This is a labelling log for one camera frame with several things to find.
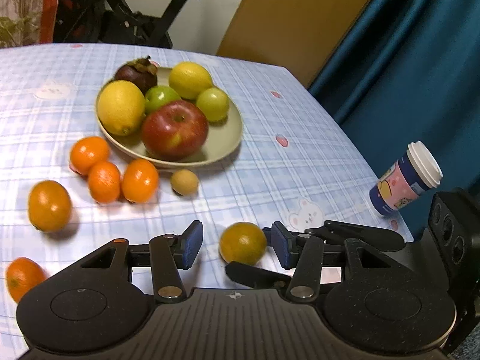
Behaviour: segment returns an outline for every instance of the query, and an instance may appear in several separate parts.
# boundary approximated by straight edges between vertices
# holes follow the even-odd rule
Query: white wall
[[[126,0],[130,9],[161,16],[170,0]],[[188,0],[169,34],[173,48],[215,54],[241,0]]]

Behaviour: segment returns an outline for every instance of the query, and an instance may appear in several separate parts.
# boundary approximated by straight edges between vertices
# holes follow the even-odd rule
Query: red apple
[[[200,109],[185,100],[176,100],[147,116],[142,141],[148,152],[180,160],[201,148],[208,135],[208,121]]]

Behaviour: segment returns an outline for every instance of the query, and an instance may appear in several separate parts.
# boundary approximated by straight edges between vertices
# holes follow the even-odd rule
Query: teal curtain
[[[372,0],[310,93],[377,175],[421,140],[438,190],[480,183],[480,0]],[[434,191],[401,210],[412,235]]]

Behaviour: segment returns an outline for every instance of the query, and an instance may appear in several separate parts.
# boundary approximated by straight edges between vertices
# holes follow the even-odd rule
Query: wooden door
[[[308,87],[369,0],[242,0],[217,55],[284,66]]]

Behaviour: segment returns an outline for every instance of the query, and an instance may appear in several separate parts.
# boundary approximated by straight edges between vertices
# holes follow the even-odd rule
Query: tablecloth
[[[86,182],[68,168],[71,146],[100,135],[94,118],[98,90],[127,60],[150,55],[160,66],[189,60],[205,66],[214,83],[241,111],[243,140],[229,157],[195,170],[199,194],[177,196],[170,173],[147,204],[99,205]],[[125,155],[111,160],[123,171]],[[46,235],[28,222],[32,186],[53,179],[69,192],[71,223]],[[0,51],[0,271],[25,256],[50,275],[108,241],[124,237],[147,243],[203,222],[199,256],[181,276],[188,288],[233,287],[224,273],[218,239],[238,221],[290,230],[318,227],[326,219],[392,228],[412,240],[400,215],[382,218],[369,207],[367,192],[377,177],[332,118],[283,67],[130,45],[48,44]],[[271,250],[259,266],[283,272]],[[133,283],[152,293],[150,271],[135,269]],[[0,358],[26,349],[15,321],[15,303],[0,281]]]

